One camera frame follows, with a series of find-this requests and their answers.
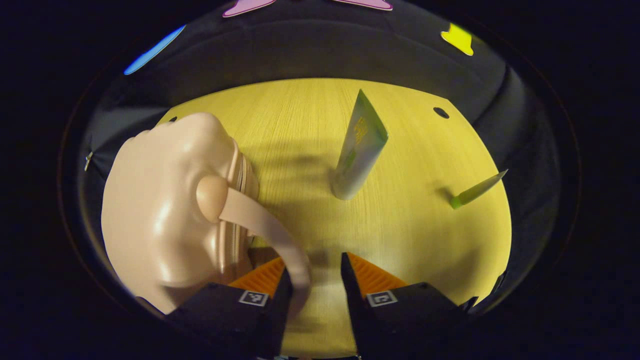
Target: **green tube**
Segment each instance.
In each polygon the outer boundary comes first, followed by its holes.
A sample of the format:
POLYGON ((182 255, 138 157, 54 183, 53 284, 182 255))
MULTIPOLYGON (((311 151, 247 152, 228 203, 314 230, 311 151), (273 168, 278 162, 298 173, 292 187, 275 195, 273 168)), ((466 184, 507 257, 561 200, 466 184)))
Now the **green tube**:
POLYGON ((498 181, 502 179, 502 177, 504 176, 504 174, 507 173, 507 171, 509 171, 509 169, 497 175, 491 176, 487 180, 484 180, 483 182, 475 186, 472 186, 468 190, 461 192, 460 195, 458 196, 454 196, 453 199, 451 199, 451 207, 454 209, 458 209, 460 206, 467 205, 469 202, 476 200, 478 197, 480 197, 480 195, 486 193, 487 191, 489 191, 489 189, 493 188, 493 186, 496 185, 498 181))
POLYGON ((331 189, 338 199, 349 200, 356 195, 387 140, 382 120, 360 90, 331 181, 331 189))

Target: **wooden table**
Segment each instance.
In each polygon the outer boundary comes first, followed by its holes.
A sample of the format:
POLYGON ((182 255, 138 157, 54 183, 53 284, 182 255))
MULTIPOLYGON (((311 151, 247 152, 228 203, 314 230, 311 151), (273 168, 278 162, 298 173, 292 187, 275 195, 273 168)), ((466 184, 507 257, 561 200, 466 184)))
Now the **wooden table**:
MULTIPOLYGON (((311 258, 312 294, 287 324, 283 354, 355 354, 341 252, 362 256, 407 283, 427 281, 457 304, 473 296, 482 300, 505 270, 511 218, 502 183, 460 209, 448 203, 452 193, 498 172, 480 137, 448 100, 371 81, 291 79, 206 95, 172 108, 161 122, 198 111, 216 115, 236 139, 254 166, 260 202, 311 258), (332 195, 328 174, 359 89, 387 127, 389 141, 360 192, 342 201, 332 195)), ((257 239, 254 253, 267 252, 266 246, 257 239)))

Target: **yellow sticker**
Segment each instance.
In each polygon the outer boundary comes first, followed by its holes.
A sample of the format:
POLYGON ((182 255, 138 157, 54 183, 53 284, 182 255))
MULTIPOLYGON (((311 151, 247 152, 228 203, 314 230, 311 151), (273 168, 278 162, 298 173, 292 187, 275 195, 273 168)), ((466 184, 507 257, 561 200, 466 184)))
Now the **yellow sticker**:
POLYGON ((450 24, 449 32, 443 31, 440 33, 442 38, 451 45, 458 48, 463 53, 472 56, 474 50, 471 48, 471 34, 462 30, 455 24, 450 24))
POLYGON ((353 128, 356 132, 356 145, 358 145, 362 141, 362 137, 367 134, 367 124, 364 122, 364 118, 360 117, 353 128))

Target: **pink sticker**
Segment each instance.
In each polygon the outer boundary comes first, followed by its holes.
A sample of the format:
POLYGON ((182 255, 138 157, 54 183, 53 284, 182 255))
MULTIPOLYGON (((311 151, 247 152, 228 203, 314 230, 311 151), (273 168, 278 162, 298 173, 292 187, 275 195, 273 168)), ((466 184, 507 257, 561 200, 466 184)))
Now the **pink sticker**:
POLYGON ((222 17, 240 15, 242 13, 250 12, 251 10, 263 8, 275 2, 276 0, 237 0, 234 7, 225 11, 222 14, 222 17))
POLYGON ((366 6, 368 8, 374 8, 379 10, 391 11, 394 6, 386 2, 385 0, 335 0, 341 3, 355 4, 360 6, 366 6))

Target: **bag strap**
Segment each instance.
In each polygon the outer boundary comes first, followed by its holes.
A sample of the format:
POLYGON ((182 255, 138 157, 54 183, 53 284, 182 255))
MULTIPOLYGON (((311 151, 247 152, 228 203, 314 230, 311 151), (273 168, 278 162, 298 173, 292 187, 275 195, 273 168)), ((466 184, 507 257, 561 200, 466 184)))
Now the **bag strap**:
POLYGON ((217 176, 203 177, 196 189, 198 206, 204 217, 240 225, 264 238, 282 258, 293 287, 289 316, 302 310, 311 292, 311 274, 307 254, 287 229, 257 201, 230 188, 227 180, 217 176))

